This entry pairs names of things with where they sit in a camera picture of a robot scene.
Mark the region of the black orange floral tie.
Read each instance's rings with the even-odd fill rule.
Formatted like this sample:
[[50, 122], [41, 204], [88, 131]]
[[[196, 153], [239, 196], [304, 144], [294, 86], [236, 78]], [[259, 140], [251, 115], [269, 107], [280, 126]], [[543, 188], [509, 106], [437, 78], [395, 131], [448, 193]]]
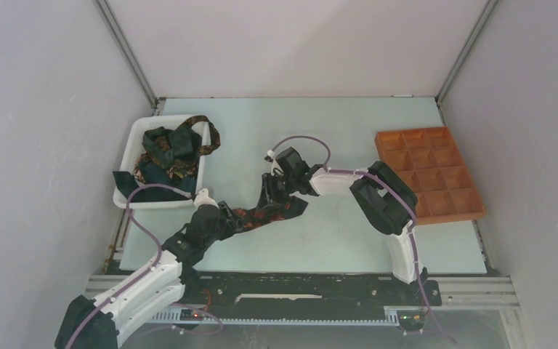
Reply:
[[224, 233], [219, 240], [225, 240], [239, 233], [269, 225], [272, 222], [290, 220], [304, 214], [308, 202], [296, 196], [290, 196], [286, 202], [268, 204], [260, 199], [259, 205], [253, 209], [231, 209], [224, 201], [218, 203], [225, 218]]

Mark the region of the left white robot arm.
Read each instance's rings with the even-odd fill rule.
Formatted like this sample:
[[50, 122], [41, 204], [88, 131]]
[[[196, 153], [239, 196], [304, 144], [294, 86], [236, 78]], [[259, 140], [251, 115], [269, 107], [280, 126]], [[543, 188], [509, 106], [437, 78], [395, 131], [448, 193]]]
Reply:
[[56, 348], [119, 348], [157, 312], [201, 293], [194, 265], [229, 231], [224, 205], [203, 204], [191, 221], [167, 239], [159, 252], [121, 283], [93, 298], [83, 295], [68, 306]]

